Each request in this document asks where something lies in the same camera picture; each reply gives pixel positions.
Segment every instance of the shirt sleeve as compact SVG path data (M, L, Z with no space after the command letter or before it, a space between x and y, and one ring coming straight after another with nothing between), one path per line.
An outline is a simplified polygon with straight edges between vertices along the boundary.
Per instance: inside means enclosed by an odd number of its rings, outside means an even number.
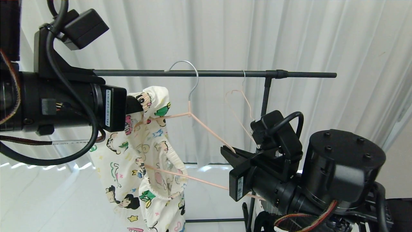
M141 93L133 93L131 95L134 96L143 107L144 122L146 122L149 117L163 117L169 111L169 91L165 87L150 86L143 89Z

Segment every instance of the screw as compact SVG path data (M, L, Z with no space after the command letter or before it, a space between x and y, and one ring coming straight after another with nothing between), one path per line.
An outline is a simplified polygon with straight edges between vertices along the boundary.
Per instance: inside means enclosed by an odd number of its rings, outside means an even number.
M326 146L326 147L325 147L325 151L331 152L331 151L332 151L332 147L331 147L331 146Z
M370 158L372 158L372 156L371 156L369 153L364 154L363 157L364 157L365 159L370 159Z
M23 120L23 123L26 124L26 125L30 125L30 124L33 123L33 120L30 119L30 118L25 118L25 119Z
M365 142L365 139L362 138L362 137L359 137L356 141L357 141L358 143L364 143L364 142Z

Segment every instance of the robotic arm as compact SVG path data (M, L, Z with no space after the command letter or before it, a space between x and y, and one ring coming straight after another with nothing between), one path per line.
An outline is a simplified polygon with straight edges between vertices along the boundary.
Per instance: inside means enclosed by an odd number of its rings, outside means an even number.
M53 160L24 156L0 142L0 152L7 157L37 166L59 165L79 158L96 141L104 140L104 130L123 131L125 115L143 109L137 107L135 98L126 96L124 88L106 85L97 74L194 76L191 71L167 74L156 70L99 72L72 67L53 49L54 39L61 40L71 50L78 50L109 28L93 9L81 14L68 11L68 1L63 0L57 13L53 1L47 3L54 21L42 25L35 34L34 72L21 72L15 63L19 60L21 1L2 1L0 4L0 131L35 131L38 135L50 135L55 128L90 125L92 136L77 153ZM284 70L247 73L267 79L336 77L335 73ZM199 71L199 74L237 75L235 71ZM289 122L296 117L299 124L294 132ZM385 153L373 142L350 132L316 132L310 138L303 174L300 175L297 169L303 155L299 141L302 127L302 113L295 112L283 118L279 111L273 111L251 123L253 138L260 147L256 153L236 149L234 154L222 147L222 155L234 167L229 177L230 196L238 201L253 190L283 215L305 214L294 219L300 227L306 226L306 230L301 231L346 232L352 229L353 223L365 222L376 222L380 231L388 231L393 221L386 209L385 190L375 182L386 160ZM2 135L0 140L39 145L39 141Z

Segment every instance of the cartoon print shirt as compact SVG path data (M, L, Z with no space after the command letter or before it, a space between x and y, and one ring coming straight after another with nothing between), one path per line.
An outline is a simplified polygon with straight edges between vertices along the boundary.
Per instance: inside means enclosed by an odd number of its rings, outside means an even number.
M152 86L129 95L136 97L143 112L126 115L124 131L107 133L89 153L102 191L129 232L183 232L187 178L145 168L146 163L187 175L169 143L166 120L149 119L168 112L168 90Z

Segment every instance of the curtain fold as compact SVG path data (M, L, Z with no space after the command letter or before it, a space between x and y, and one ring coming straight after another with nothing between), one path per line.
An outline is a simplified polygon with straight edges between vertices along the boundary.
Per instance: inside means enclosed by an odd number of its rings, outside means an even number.
M312 133L330 128L357 133L379 146L388 144L388 137L396 138L389 135L412 88L411 1L70 0L69 6L78 12L94 8L110 28L80 51L70 51L56 41L55 49L72 66L168 69L175 61L185 59L199 70L337 72L335 79L272 80L267 112L277 109L284 116L303 112L304 152ZM51 19L45 1L23 2L23 71L33 70L34 33ZM178 64L174 69L191 67ZM105 80L128 92L150 85L167 87L170 114L187 111L187 96L196 82L195 78L184 77ZM254 144L224 101L225 93L240 89L242 82L243 78L201 77L192 95L193 112L232 146L253 151ZM260 117L263 84L263 78L245 81L245 94L256 119ZM250 129L249 109L241 95L229 94L228 98L244 126ZM169 119L168 130L171 144L184 162L226 163L220 155L221 143L194 120ZM87 139L90 131L59 129L45 139ZM15 135L38 139L35 135ZM66 145L14 148L49 159L80 149ZM0 160L10 162L4 156ZM88 162L88 156L76 161L79 167Z

